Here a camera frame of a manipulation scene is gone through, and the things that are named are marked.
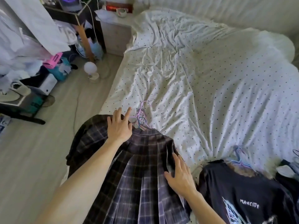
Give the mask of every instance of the black t-shirt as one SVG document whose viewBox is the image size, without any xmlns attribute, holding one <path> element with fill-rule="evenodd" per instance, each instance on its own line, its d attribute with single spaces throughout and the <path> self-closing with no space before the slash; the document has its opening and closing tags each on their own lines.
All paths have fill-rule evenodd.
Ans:
<svg viewBox="0 0 299 224">
<path fill-rule="evenodd" d="M 262 175 L 239 175 L 222 160 L 203 168 L 198 191 L 228 224 L 297 223 L 294 204 L 282 185 Z"/>
</svg>

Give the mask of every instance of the white round lamp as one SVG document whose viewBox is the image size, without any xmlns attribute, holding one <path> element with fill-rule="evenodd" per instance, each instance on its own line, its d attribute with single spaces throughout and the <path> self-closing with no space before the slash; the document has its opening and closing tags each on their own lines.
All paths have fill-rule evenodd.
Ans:
<svg viewBox="0 0 299 224">
<path fill-rule="evenodd" d="M 88 74 L 88 78 L 92 81 L 99 78 L 97 73 L 97 66 L 92 62 L 87 62 L 84 64 L 84 71 Z"/>
</svg>

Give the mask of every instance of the light gray floor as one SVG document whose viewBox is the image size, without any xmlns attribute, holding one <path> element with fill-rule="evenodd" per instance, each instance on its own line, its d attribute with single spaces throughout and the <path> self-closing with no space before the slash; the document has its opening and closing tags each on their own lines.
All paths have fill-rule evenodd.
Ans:
<svg viewBox="0 0 299 224">
<path fill-rule="evenodd" d="M 81 90 L 75 130 L 98 114 L 105 102 L 122 57 L 106 55 L 97 64 L 98 72 L 110 76 L 97 83 L 89 82 L 77 58 L 78 70 L 52 91 L 55 103 L 42 108 L 37 117 L 45 125 L 13 119 L 0 138 L 0 223 L 32 223 L 51 199 L 65 172 L 65 157 L 74 137 L 73 123 Z"/>
</svg>

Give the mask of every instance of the polka dot bedsheet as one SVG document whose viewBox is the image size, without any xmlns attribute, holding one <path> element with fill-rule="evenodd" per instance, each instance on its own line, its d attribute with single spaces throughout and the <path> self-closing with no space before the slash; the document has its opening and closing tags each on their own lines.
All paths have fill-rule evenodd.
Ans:
<svg viewBox="0 0 299 224">
<path fill-rule="evenodd" d="M 194 177 L 241 145 L 271 171 L 299 144 L 299 74 L 284 35 L 236 29 L 152 8 L 133 38 L 100 114 L 144 100 L 148 125 L 174 139 Z"/>
</svg>

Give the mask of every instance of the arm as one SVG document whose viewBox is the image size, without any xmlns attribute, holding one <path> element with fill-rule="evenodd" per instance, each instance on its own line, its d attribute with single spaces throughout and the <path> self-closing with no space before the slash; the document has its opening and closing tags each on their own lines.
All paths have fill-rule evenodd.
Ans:
<svg viewBox="0 0 299 224">
<path fill-rule="evenodd" d="M 204 200 L 200 192 L 196 190 L 190 169 L 182 157 L 175 153 L 173 153 L 173 157 L 176 163 L 174 178 L 170 173 L 164 173 L 170 187 L 186 199 L 200 224 L 225 224 L 222 218 Z"/>
<path fill-rule="evenodd" d="M 132 135 L 128 125 L 131 108 L 121 120 L 121 108 L 108 117 L 108 139 L 58 190 L 36 224 L 80 223 L 86 218 L 98 195 L 109 166 L 121 144 Z"/>
</svg>

